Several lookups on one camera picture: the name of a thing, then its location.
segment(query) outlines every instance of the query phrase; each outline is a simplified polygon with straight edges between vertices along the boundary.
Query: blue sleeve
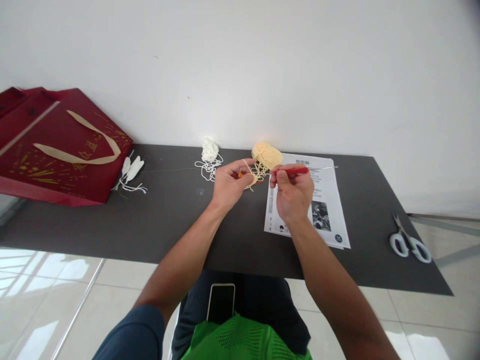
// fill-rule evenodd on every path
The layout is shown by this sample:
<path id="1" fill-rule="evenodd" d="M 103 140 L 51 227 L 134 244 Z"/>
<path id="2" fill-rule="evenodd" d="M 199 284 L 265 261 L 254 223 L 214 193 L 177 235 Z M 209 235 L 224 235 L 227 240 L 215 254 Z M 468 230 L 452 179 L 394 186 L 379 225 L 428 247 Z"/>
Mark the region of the blue sleeve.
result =
<path id="1" fill-rule="evenodd" d="M 164 318 L 156 307 L 135 307 L 110 331 L 93 359 L 161 359 L 164 332 Z"/>

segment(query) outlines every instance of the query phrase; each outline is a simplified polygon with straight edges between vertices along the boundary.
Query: smartphone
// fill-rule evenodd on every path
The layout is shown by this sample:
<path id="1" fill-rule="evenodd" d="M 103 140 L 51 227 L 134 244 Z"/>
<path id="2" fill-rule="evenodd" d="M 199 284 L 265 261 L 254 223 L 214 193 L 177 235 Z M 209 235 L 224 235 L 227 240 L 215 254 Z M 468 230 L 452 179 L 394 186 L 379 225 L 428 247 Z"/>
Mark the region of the smartphone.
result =
<path id="1" fill-rule="evenodd" d="M 235 284 L 212 284 L 206 322 L 223 324 L 234 315 Z"/>

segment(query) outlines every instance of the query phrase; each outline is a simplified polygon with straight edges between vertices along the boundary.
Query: green mesh bag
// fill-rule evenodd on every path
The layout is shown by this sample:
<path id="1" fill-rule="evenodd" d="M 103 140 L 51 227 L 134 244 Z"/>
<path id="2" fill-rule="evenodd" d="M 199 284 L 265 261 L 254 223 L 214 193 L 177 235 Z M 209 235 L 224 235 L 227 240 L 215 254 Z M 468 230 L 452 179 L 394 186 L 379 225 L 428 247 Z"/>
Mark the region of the green mesh bag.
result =
<path id="1" fill-rule="evenodd" d="M 308 359 L 290 351 L 270 326 L 237 313 L 223 325 L 203 322 L 195 327 L 190 348 L 182 360 L 192 359 Z"/>

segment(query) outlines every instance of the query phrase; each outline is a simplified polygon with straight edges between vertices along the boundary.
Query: tiled floor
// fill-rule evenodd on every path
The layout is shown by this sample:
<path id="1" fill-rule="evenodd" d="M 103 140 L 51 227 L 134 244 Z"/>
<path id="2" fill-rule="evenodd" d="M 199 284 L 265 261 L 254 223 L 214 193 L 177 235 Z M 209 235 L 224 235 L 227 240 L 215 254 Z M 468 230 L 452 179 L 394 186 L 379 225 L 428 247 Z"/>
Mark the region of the tiled floor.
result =
<path id="1" fill-rule="evenodd" d="M 480 244 L 478 237 L 415 227 L 436 259 Z M 95 258 L 0 249 L 0 359 L 51 359 L 99 263 Z M 155 267 L 106 260 L 58 359 L 90 359 L 130 310 Z M 480 256 L 441 271 L 455 297 L 361 288 L 403 360 L 480 359 Z M 310 330 L 312 357 L 344 359 L 305 282 L 288 282 Z M 165 334 L 164 359 L 175 319 L 176 314 Z"/>

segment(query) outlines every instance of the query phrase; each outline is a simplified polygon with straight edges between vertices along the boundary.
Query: red crochet hook handle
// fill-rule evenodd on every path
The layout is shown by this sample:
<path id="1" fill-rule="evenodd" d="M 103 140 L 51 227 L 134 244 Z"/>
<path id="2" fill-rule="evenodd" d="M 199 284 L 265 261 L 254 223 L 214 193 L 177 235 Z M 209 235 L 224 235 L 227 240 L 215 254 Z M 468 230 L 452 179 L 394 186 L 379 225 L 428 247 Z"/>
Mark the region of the red crochet hook handle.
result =
<path id="1" fill-rule="evenodd" d="M 294 169 L 288 169 L 288 170 L 285 170 L 287 175 L 291 175 L 291 174 L 306 174 L 309 172 L 309 168 L 304 166 L 304 167 L 297 167 L 297 168 L 294 168 Z M 274 172 L 272 172 L 270 175 L 277 175 L 277 172 L 278 170 L 275 170 Z"/>

